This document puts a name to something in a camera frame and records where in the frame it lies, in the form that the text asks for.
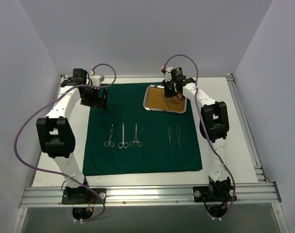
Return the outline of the silver needle holder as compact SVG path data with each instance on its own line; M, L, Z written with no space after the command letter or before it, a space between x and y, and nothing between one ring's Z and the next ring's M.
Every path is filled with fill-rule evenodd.
M130 147L133 147L135 145L137 145L138 147L142 146L142 142L138 140L137 124L135 125L134 139L131 142L129 142Z

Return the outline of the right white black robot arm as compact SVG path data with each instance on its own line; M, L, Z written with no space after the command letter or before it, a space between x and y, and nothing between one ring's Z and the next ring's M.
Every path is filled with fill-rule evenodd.
M164 74L164 96L166 98L187 98L197 109L199 130L209 145L209 187L208 196L219 200L225 195L225 189L231 190L230 174L225 165L225 144L229 131L227 105L216 101L199 89L193 78L187 78L181 68L162 67Z

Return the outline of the silver surgical scissors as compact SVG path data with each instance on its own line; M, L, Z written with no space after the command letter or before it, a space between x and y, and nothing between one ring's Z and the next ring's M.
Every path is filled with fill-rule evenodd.
M112 141L113 130L114 130L114 125L112 124L110 128L109 138L106 142L104 142L105 147L113 147L115 145L114 142Z

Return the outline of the silver forceps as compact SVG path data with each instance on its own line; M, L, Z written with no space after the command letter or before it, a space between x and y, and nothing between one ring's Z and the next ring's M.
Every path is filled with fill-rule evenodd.
M171 147L171 127L168 126L168 140L169 140L169 146Z
M181 127L180 127L180 125L179 126L176 125L176 133L177 133L178 145L180 148L180 141L181 141Z
M164 98L162 98L162 100L165 102L165 104L168 106L168 108L171 109L171 107L170 107L169 103L167 102L167 100L164 99Z

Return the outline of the green surgical cloth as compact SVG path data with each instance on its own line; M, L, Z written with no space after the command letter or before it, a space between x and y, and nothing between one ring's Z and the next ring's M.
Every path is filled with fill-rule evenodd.
M143 107L147 84L114 84L108 89L107 110L91 108L84 152L83 173L86 176L199 171L202 169L197 132L191 104L183 114L148 111ZM134 139L137 124L137 145L119 149L122 124L125 141ZM114 125L113 147L105 147L111 125ZM176 125L181 127L180 148ZM171 147L168 140L171 127Z

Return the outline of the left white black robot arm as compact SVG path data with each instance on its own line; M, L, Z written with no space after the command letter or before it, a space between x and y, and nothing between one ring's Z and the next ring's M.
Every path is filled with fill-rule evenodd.
M65 177L65 191L68 194L72 193L73 199L78 203L86 203L90 199L90 191L81 186L81 184L87 185L87 180L80 171L73 154L76 140L68 118L78 101L81 105L91 108L107 109L108 90L106 88L81 86L82 84L100 86L103 81L102 75L92 74L88 77L86 70L73 69L72 77L61 83L58 92L60 100L53 105L44 118L38 118L36 121L42 152L47 153L55 161L62 173L80 182L76 183L71 178Z

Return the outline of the metal tray yellow liner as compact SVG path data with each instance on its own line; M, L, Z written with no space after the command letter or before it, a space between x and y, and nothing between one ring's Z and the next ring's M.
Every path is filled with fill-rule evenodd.
M171 109L168 108L162 98L167 100ZM181 94L171 98L166 98L164 96L163 86L149 85L146 88L143 107L149 111L183 114L187 110L187 100Z

